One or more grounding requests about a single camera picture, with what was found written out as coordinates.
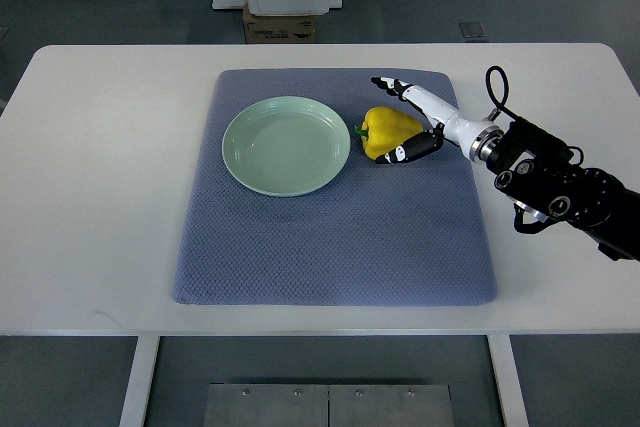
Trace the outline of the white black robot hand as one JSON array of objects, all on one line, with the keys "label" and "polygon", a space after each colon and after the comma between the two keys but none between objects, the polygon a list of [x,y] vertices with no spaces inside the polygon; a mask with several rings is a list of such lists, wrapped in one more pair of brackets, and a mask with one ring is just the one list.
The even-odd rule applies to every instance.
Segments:
[{"label": "white black robot hand", "polygon": [[457,145],[471,162],[484,162],[503,131],[491,120],[472,121],[459,110],[427,89],[388,77],[371,81],[391,96],[410,103],[430,124],[442,132],[445,140]]}]

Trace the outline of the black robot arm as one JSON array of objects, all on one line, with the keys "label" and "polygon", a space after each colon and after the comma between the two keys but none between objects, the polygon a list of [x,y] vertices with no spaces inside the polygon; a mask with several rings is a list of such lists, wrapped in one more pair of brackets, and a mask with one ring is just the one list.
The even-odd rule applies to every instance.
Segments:
[{"label": "black robot arm", "polygon": [[569,146],[506,107],[505,71],[490,67],[485,84],[494,110],[511,118],[509,129],[487,141],[479,158],[496,175],[494,187],[514,203],[514,228],[536,234],[566,222],[613,260],[639,258],[639,194],[606,171],[584,168],[583,151]]}]

